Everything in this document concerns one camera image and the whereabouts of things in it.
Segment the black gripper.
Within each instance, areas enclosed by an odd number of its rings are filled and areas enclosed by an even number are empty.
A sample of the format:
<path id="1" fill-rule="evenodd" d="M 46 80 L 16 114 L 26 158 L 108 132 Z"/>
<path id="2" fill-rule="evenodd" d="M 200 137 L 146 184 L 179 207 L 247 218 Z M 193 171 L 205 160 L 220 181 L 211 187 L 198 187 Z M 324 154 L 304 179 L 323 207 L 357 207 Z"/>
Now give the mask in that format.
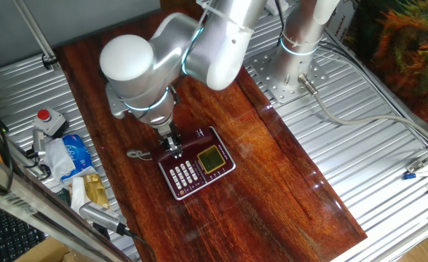
<path id="1" fill-rule="evenodd" d="M 158 127 L 158 133 L 161 138 L 159 144 L 165 151 L 175 159 L 182 157 L 180 134 L 174 122 L 167 122 Z"/>

